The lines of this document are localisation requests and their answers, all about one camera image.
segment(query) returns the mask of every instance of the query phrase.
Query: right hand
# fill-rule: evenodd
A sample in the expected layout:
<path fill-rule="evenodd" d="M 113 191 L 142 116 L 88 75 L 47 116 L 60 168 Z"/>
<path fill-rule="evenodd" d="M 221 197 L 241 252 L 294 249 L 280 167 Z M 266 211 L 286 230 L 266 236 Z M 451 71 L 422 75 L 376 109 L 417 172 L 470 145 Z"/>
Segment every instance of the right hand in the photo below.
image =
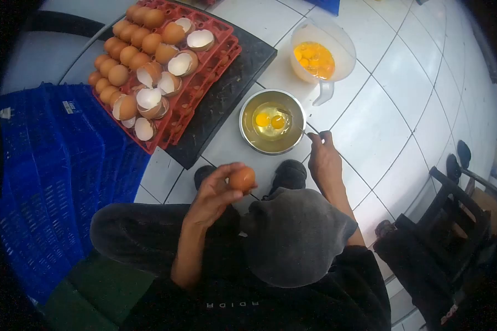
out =
<path fill-rule="evenodd" d="M 324 191 L 342 184 L 342 159 L 333 146 L 331 131 L 322 131 L 320 135 L 310 132 L 307 136 L 313 142 L 308 167 L 318 188 Z"/>

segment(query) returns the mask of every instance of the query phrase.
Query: black t-shirt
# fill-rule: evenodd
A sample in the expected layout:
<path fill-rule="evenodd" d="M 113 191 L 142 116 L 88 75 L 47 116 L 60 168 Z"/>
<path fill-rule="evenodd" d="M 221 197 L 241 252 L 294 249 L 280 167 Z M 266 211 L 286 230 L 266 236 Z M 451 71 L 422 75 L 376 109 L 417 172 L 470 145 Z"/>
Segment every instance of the black t-shirt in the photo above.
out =
<path fill-rule="evenodd" d="M 156 280 L 120 330 L 390 330 L 390 303 L 374 255 L 346 247 L 327 275 L 282 289 L 255 276 L 202 280 L 191 294 Z"/>

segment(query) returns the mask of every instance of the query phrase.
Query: egg tray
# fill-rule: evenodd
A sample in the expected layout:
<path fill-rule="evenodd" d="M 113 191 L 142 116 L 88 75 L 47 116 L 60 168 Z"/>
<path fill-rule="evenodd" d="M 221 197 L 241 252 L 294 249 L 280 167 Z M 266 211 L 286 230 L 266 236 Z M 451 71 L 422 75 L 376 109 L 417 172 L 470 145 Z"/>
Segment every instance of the egg tray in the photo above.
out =
<path fill-rule="evenodd" d="M 93 89 L 93 95 L 101 106 L 112 117 L 116 123 L 129 135 L 137 144 L 139 144 L 147 153 L 152 154 L 156 146 L 166 149 L 171 143 L 176 145 L 184 133 L 191 118 L 195 114 L 195 109 L 202 100 L 211 85 L 216 82 L 225 72 L 226 68 L 241 53 L 241 47 L 238 45 L 238 39 L 232 36 L 234 28 L 213 17 L 207 16 L 188 7 L 166 2 L 163 0 L 139 1 L 141 6 L 161 9 L 165 14 L 165 22 L 160 28 L 152 29 L 152 32 L 162 31 L 166 25 L 181 17 L 187 17 L 195 24 L 196 30 L 206 29 L 213 33 L 215 43 L 212 49 L 206 52 L 196 52 L 199 58 L 199 66 L 189 76 L 182 78 L 181 91 L 172 97 L 168 97 L 170 107 L 164 117 L 154 120 L 156 127 L 155 135 L 147 142 L 139 140 L 134 129 L 127 129 L 121 122 L 112 116 L 112 109 L 109 105 L 104 104 L 99 95 Z M 180 50 L 189 49 L 186 39 L 176 45 Z M 138 86 L 140 82 L 136 77 L 136 72 L 132 71 L 129 80 L 120 87 L 120 91 L 125 94 L 132 94 L 133 87 Z"/>

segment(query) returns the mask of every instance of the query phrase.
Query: left hand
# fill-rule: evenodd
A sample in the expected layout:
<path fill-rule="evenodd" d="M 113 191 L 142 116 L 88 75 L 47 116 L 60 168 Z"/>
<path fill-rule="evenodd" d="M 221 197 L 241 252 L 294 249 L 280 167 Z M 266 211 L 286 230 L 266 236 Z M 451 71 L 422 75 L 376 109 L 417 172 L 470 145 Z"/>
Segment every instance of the left hand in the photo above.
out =
<path fill-rule="evenodd" d="M 241 162 L 223 164 L 211 173 L 202 182 L 199 192 L 197 192 L 197 196 L 184 218 L 184 223 L 200 225 L 204 229 L 208 229 L 223 214 L 226 206 L 241 200 L 243 192 L 232 189 L 225 180 L 244 166 Z"/>

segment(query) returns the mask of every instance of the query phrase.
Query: barcode label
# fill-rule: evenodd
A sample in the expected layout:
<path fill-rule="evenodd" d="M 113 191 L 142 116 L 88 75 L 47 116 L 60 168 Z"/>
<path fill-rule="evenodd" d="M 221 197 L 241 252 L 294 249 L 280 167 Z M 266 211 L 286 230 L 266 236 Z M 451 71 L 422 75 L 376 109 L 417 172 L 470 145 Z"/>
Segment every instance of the barcode label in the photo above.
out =
<path fill-rule="evenodd" d="M 62 105 L 65 106 L 66 112 L 68 114 L 73 114 L 73 111 L 76 109 L 72 101 L 63 101 Z"/>

